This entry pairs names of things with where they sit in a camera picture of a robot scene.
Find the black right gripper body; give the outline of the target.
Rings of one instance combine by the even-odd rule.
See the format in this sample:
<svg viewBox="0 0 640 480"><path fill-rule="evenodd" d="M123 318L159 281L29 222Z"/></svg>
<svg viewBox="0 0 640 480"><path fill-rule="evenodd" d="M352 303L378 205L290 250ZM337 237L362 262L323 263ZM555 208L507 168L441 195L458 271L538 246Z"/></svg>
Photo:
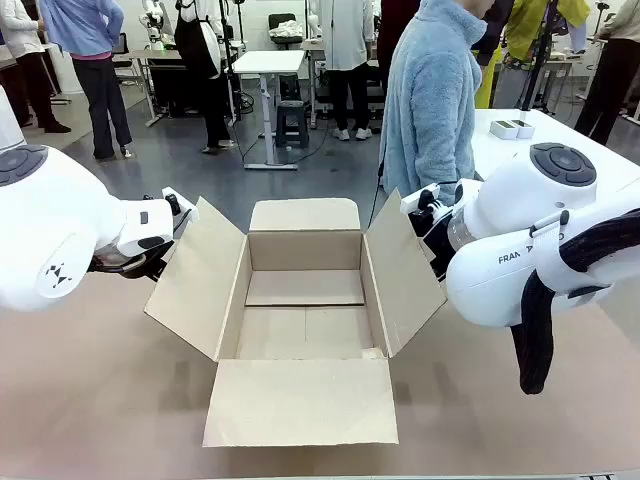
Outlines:
<svg viewBox="0 0 640 480"><path fill-rule="evenodd" d="M415 210L408 217L416 236L431 252L430 265L436 278L442 281L453 258L453 247L447 234L452 208L443 203L430 203L424 210Z"/></svg>

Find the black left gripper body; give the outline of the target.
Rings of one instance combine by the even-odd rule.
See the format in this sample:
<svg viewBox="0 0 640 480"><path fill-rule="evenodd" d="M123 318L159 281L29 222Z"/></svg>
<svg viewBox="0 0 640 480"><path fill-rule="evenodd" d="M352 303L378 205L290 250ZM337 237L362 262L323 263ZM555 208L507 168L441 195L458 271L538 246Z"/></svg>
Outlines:
<svg viewBox="0 0 640 480"><path fill-rule="evenodd" d="M164 256L172 246L170 241L141 253L122 266L120 275L126 279L149 278L157 282L167 265Z"/></svg>

